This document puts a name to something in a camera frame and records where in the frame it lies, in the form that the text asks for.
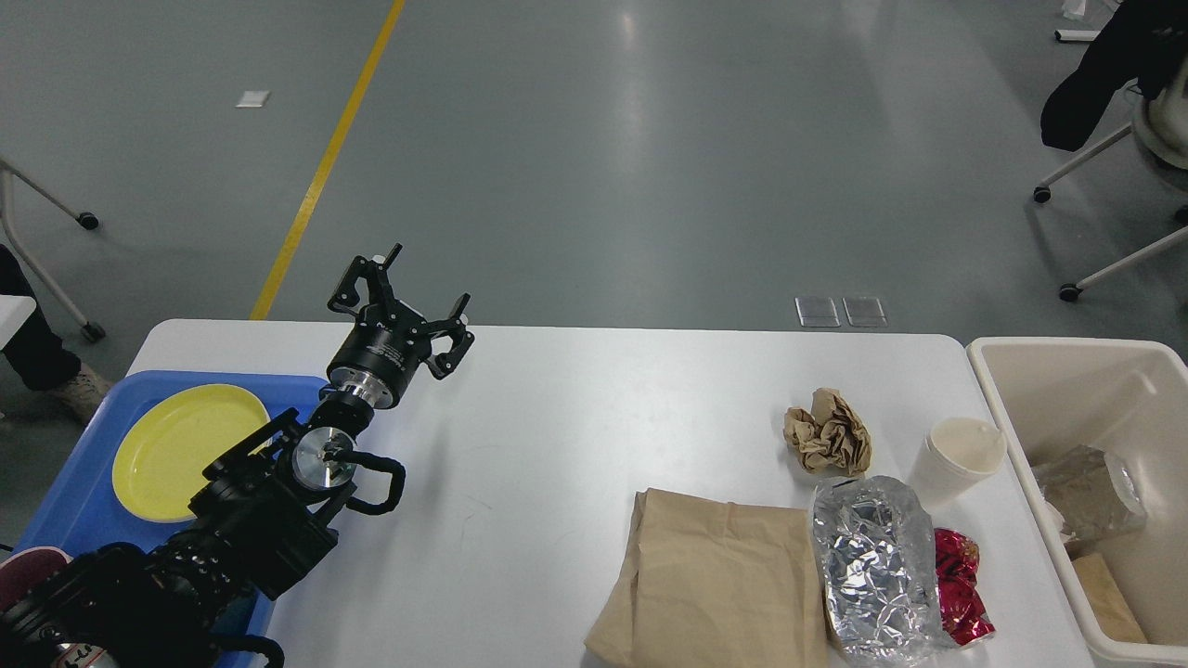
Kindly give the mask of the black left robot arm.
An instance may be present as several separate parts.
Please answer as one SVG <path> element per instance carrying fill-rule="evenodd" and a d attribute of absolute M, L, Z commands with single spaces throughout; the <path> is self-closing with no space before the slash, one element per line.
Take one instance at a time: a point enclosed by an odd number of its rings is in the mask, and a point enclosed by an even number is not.
<path fill-rule="evenodd" d="M 290 407 L 206 466 L 195 519 L 162 546 L 86 552 L 5 605 L 5 667 L 213 667 L 227 654 L 285 664 L 278 642 L 219 634 L 220 619 L 242 597 L 276 600 L 301 582 L 339 546 L 341 511 L 398 508 L 407 470 L 359 436 L 421 367 L 443 379 L 475 340 L 470 294 L 441 320 L 394 295 L 400 251 L 355 257 L 331 292 L 328 308 L 354 323 L 309 418 Z"/>

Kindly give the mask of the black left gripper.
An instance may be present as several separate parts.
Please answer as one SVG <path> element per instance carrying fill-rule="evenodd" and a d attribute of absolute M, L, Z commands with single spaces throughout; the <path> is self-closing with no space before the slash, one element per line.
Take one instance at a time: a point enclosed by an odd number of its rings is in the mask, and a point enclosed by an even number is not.
<path fill-rule="evenodd" d="M 386 256 L 356 256 L 345 269 L 327 308 L 354 321 L 348 338 L 327 368 L 331 389 L 362 397 L 374 409 L 399 405 L 407 385 L 424 363 L 434 379 L 446 379 L 459 368 L 475 342 L 465 310 L 470 294 L 459 296 L 449 314 L 425 321 L 412 315 L 397 316 L 397 296 L 388 270 L 402 252 L 394 244 Z M 444 352 L 434 353 L 432 344 L 449 339 Z"/>

